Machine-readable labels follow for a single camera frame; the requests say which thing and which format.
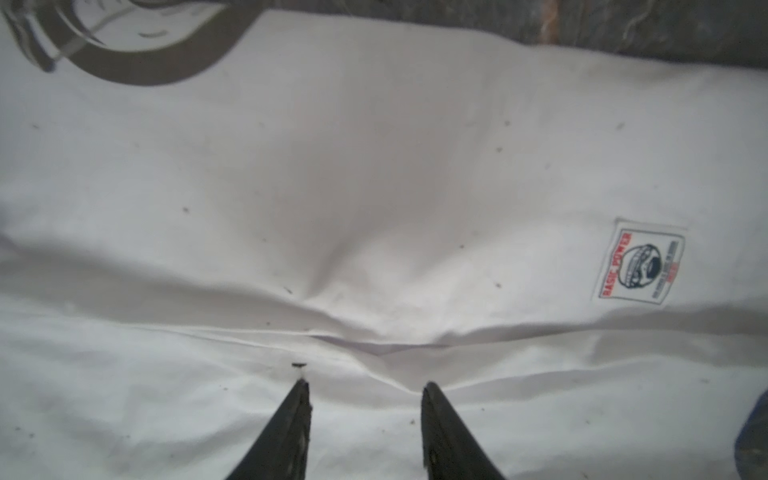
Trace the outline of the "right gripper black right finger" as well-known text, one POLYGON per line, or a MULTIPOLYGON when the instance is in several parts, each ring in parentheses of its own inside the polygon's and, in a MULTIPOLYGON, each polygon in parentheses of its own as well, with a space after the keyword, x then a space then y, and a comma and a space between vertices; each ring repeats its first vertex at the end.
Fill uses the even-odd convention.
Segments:
POLYGON ((435 382, 421 398, 423 465, 429 480, 504 480, 435 382))

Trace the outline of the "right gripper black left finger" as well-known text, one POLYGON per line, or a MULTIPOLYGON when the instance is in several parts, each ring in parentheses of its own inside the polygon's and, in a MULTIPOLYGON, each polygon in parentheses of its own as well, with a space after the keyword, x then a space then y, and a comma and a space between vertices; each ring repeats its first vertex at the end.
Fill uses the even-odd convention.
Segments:
POLYGON ((227 480, 304 480, 312 405, 309 383, 295 382, 227 480))

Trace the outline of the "white tank top navy trim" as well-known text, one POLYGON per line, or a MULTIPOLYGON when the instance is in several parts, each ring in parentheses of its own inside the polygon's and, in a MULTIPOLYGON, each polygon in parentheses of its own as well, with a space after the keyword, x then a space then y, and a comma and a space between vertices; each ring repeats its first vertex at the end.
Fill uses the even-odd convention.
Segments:
POLYGON ((1 475, 735 479, 767 388, 767 75, 193 5, 1 11, 1 475))

